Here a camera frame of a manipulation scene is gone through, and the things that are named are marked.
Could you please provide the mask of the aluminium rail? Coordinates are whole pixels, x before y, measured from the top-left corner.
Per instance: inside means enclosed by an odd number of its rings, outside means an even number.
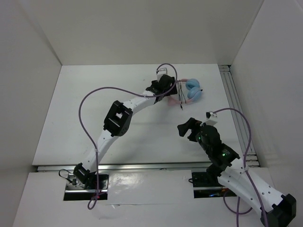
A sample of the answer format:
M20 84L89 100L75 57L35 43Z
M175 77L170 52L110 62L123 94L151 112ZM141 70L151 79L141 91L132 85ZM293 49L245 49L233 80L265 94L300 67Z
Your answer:
M238 97L238 93L236 91L236 87L232 78L231 70L229 65L219 65L219 72L221 74L223 86L225 89L225 93L227 95L228 103L230 108L237 109L241 113L243 112L240 100ZM247 143L249 141L249 130L247 124L243 117L236 111L231 110L232 118L235 123L236 132L240 141L240 146L243 153L246 150ZM247 153L247 163L249 166L259 166L259 161L257 154L255 152L254 146L251 143L250 149Z
M143 163L143 164L112 164L99 165L100 171L115 171L115 170L164 170L164 169L196 169L207 168L211 165L210 162L184 162L184 163ZM56 172L61 169L72 171L75 166L38 166L38 172Z

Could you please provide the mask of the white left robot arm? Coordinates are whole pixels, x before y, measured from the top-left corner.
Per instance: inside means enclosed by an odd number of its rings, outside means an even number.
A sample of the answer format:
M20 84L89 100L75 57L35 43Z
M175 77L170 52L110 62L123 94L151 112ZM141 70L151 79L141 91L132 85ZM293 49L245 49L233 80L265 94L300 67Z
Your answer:
M142 109L161 101L166 96L176 94L176 83L177 76L171 77L163 74L157 80L153 80L151 85L147 87L142 94L137 94L117 87L100 87L84 96L80 102L78 117L80 125L91 140L94 149L87 155L83 162L77 164L74 168L73 174L77 178L76 182L81 188L87 189L98 186L98 178L94 176L98 173L98 165L114 141L117 140L118 137L122 137L126 134L130 127L133 115ZM101 135L98 141L95 142L83 124L81 108L85 100L91 94L103 89L119 90L135 95L136 97L124 102L118 100L113 102L104 119Z

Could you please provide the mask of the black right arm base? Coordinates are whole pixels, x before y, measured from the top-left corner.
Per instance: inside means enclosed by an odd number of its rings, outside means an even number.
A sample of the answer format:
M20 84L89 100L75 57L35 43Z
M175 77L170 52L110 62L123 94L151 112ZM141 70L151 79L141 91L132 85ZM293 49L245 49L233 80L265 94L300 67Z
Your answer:
M188 180L193 186L194 198L219 198L224 195L235 197L236 194L218 183L214 176L207 172L192 172Z

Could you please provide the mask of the aluminium rail right side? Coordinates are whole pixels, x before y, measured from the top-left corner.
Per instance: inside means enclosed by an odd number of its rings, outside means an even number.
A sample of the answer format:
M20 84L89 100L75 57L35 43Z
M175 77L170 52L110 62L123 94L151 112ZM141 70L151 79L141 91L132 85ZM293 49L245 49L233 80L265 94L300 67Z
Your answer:
M238 97L238 93L236 91L236 87L232 78L231 70L229 65L219 65L219 72L221 74L223 86L225 89L225 93L227 95L228 103L230 108L237 109L241 113L243 112L240 100ZM243 153L246 150L247 143L249 141L249 130L247 124L243 117L236 111L231 110L232 118L235 123L236 132L240 141L240 146ZM255 152L254 146L251 143L250 149L247 153L247 163L249 166L259 166L259 161L257 154Z

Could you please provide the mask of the pink and blue cat headphones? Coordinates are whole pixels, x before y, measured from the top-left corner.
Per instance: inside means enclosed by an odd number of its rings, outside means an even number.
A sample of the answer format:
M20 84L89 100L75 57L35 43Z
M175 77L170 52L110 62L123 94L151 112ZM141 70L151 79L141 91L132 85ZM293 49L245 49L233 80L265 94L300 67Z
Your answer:
M185 97L182 86L187 89L187 97ZM178 99L168 96L168 106L190 104L200 99L203 89L197 79L180 79L177 81Z

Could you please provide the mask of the aluminium rail front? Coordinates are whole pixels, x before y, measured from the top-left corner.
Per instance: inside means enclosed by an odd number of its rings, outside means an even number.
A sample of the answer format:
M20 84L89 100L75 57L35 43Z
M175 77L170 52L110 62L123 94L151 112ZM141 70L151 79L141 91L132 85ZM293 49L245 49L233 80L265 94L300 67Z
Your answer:
M112 164L99 165L100 171L115 171L115 170L164 170L164 169L196 169L207 168L211 165L210 162L184 162L184 163L143 163L143 164ZM38 172L56 172L61 169L72 171L75 166L38 166Z

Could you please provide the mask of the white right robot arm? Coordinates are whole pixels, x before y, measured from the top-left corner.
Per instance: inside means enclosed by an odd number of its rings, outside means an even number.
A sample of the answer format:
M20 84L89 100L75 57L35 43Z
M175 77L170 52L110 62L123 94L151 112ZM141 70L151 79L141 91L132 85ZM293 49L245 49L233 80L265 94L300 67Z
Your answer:
M239 154L221 141L215 124L210 118L205 122L190 118L177 126L181 137L191 131L188 139L197 142L209 157L208 183L234 192L255 210L264 226L288 226L296 216L296 199L282 194L245 166Z

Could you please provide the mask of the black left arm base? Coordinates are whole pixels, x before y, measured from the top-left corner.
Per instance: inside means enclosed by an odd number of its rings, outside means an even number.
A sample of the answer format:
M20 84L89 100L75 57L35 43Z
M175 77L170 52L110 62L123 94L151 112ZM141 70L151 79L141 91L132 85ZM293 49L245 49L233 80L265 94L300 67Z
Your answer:
M89 201L91 197L96 195L97 179L93 180L91 186L85 186L74 175L67 175L66 186L64 191L64 201ZM105 201L108 196L108 174L99 175L100 195L98 200Z

